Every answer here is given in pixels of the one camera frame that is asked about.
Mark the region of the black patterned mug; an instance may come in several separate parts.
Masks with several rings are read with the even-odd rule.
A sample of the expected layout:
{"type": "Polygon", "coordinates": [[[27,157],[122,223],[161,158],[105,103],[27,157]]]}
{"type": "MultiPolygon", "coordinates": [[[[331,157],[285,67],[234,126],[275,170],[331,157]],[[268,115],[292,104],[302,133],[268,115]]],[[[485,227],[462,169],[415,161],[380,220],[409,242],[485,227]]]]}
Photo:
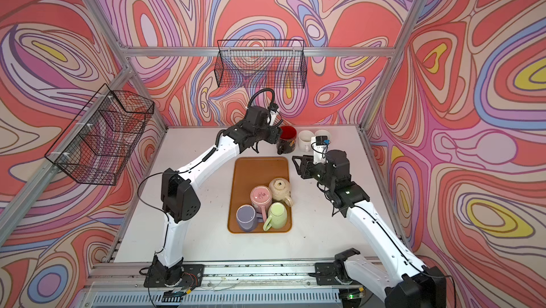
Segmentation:
{"type": "Polygon", "coordinates": [[[296,148],[297,130],[289,125],[281,127],[280,138],[277,142],[277,154],[289,154],[296,148]]]}

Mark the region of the white mug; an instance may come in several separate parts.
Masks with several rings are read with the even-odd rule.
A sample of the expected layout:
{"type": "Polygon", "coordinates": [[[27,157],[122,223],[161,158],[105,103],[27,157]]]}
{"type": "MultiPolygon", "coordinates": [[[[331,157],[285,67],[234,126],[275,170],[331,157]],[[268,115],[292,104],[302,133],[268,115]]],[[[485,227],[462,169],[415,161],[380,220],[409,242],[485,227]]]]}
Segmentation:
{"type": "Polygon", "coordinates": [[[298,134],[298,146],[302,152],[311,151],[311,139],[315,134],[311,130],[301,130],[298,134]]]}

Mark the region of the beige speckled mug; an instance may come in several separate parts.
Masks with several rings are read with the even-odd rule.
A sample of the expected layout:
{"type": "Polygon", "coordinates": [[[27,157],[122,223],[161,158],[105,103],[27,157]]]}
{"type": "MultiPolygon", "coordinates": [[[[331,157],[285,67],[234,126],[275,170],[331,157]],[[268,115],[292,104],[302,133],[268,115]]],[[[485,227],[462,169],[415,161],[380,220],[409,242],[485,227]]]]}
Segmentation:
{"type": "Polygon", "coordinates": [[[288,207],[293,207],[291,184],[287,179],[281,177],[275,178],[270,182],[268,187],[274,202],[282,202],[288,207]]]}

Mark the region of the light blue mug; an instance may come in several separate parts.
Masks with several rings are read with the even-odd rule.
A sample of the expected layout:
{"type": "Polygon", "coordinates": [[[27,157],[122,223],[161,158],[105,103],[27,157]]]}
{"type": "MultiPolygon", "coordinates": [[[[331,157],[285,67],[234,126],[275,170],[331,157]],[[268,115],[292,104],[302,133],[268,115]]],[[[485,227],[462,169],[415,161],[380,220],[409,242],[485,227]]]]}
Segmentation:
{"type": "Polygon", "coordinates": [[[328,130],[317,130],[314,136],[318,146],[331,143],[331,133],[328,130]]]}

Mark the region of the brown wooden tray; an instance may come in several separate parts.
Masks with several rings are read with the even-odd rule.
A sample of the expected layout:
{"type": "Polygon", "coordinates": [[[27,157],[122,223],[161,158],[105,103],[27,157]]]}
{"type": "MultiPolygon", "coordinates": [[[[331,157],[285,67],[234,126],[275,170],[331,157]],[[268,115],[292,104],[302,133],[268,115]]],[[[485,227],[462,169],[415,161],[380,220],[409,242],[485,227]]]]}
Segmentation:
{"type": "Polygon", "coordinates": [[[287,158],[235,161],[227,220],[231,233],[286,233],[293,205],[287,158]]]}

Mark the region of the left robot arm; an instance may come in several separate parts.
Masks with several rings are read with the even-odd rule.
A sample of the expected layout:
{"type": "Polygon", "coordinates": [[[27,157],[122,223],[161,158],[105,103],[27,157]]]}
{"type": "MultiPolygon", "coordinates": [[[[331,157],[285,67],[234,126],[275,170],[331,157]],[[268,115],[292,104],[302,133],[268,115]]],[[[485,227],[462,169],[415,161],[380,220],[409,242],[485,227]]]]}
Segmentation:
{"type": "Polygon", "coordinates": [[[275,122],[278,110],[273,103],[267,108],[249,105],[244,118],[221,130],[215,143],[202,155],[178,170],[166,169],[161,173],[164,241],[146,274],[146,287],[175,287],[182,280],[183,242],[189,221],[200,209],[197,191],[207,178],[245,150],[257,150],[261,141],[276,144],[281,134],[280,124],[275,122]]]}

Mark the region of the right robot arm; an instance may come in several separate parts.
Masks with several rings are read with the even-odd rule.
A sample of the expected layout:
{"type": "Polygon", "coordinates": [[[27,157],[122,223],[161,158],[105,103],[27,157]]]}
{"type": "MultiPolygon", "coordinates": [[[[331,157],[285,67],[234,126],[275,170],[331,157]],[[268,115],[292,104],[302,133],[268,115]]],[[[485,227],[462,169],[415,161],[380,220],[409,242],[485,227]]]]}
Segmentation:
{"type": "Polygon", "coordinates": [[[346,250],[335,261],[341,282],[360,283],[386,307],[446,307],[446,275],[437,267],[427,267],[387,226],[368,194],[352,180],[344,151],[291,160],[301,178],[317,181],[334,211],[364,235],[383,265],[379,269],[356,249],[346,250]]]}

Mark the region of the light green mug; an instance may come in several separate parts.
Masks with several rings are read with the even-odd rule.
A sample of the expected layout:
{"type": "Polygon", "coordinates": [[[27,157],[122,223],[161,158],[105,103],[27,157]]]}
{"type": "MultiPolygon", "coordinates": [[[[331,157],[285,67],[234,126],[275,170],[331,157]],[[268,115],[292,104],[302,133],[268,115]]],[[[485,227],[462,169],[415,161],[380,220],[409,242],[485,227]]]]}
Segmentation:
{"type": "Polygon", "coordinates": [[[269,231],[270,229],[283,228],[288,219],[287,208],[284,204],[276,202],[272,204],[267,213],[267,219],[263,224],[263,231],[269,231]]]}

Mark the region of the pink mug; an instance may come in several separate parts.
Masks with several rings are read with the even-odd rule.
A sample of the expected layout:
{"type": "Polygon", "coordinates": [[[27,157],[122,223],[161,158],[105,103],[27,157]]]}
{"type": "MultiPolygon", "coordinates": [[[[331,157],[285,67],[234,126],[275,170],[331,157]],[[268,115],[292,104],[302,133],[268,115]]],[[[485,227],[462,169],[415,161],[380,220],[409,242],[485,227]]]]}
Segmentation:
{"type": "Polygon", "coordinates": [[[250,193],[250,200],[253,207],[262,218],[262,221],[265,222],[268,210],[272,205],[272,197],[269,188],[266,186],[255,187],[250,193]]]}

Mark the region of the purple mug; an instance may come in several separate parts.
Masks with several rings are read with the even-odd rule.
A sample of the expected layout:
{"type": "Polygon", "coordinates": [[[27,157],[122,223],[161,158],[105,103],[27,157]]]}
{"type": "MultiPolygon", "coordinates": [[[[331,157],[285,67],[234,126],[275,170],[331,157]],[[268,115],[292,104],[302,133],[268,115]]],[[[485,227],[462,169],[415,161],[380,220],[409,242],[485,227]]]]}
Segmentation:
{"type": "Polygon", "coordinates": [[[257,211],[252,205],[242,205],[236,211],[236,221],[243,232],[252,232],[259,223],[257,211]]]}

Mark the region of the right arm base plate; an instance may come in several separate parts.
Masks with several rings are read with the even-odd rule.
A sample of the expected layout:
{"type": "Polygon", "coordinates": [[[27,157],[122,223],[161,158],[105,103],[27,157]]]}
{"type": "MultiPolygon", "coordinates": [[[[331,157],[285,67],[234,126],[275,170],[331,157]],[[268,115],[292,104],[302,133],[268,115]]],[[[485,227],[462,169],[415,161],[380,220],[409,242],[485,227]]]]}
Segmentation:
{"type": "Polygon", "coordinates": [[[350,275],[345,269],[344,263],[339,261],[316,262],[314,271],[309,272],[308,276],[314,278],[319,286],[364,285],[366,287],[373,280],[369,272],[363,272],[359,269],[350,275]]]}

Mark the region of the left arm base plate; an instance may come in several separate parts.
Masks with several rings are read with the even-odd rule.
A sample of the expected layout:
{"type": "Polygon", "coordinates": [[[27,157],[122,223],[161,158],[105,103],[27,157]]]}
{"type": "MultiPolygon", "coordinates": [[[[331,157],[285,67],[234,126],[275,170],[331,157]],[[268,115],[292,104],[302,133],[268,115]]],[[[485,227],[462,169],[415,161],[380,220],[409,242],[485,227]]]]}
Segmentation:
{"type": "Polygon", "coordinates": [[[145,288],[186,288],[195,289],[201,286],[205,265],[186,264],[163,274],[155,266],[142,268],[145,288]]]}

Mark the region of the aluminium mounting rail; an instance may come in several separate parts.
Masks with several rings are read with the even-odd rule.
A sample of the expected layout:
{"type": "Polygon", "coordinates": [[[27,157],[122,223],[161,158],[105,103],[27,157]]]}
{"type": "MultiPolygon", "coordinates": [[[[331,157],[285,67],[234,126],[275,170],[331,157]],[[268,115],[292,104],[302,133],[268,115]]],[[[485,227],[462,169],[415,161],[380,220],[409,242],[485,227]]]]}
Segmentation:
{"type": "MultiPolygon", "coordinates": [[[[314,278],[308,276],[309,272],[314,271],[316,262],[334,261],[332,258],[273,261],[197,261],[185,262],[184,265],[205,265],[201,286],[195,288],[205,291],[365,287],[364,285],[319,286],[314,278]]],[[[84,290],[87,292],[129,291],[144,293],[182,290],[182,288],[145,288],[144,276],[140,275],[139,271],[148,267],[147,262],[97,265],[86,280],[84,290]]]]}

